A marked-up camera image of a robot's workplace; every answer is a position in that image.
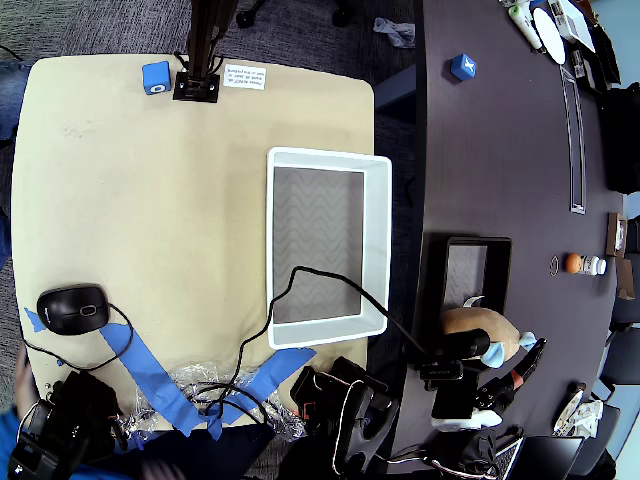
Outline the person's right hand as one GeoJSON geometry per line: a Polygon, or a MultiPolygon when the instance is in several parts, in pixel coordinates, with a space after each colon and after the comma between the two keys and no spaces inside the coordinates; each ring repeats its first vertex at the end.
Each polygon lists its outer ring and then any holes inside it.
{"type": "Polygon", "coordinates": [[[143,480],[185,480],[185,475],[176,467],[157,460],[145,462],[141,469],[143,480]]]}

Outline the person's left hand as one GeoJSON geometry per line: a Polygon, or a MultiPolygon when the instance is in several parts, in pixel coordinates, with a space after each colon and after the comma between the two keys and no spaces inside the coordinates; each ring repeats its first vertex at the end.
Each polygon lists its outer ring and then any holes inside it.
{"type": "Polygon", "coordinates": [[[15,370],[15,406],[17,414],[22,418],[40,399],[32,367],[24,345],[18,352],[15,370]]]}

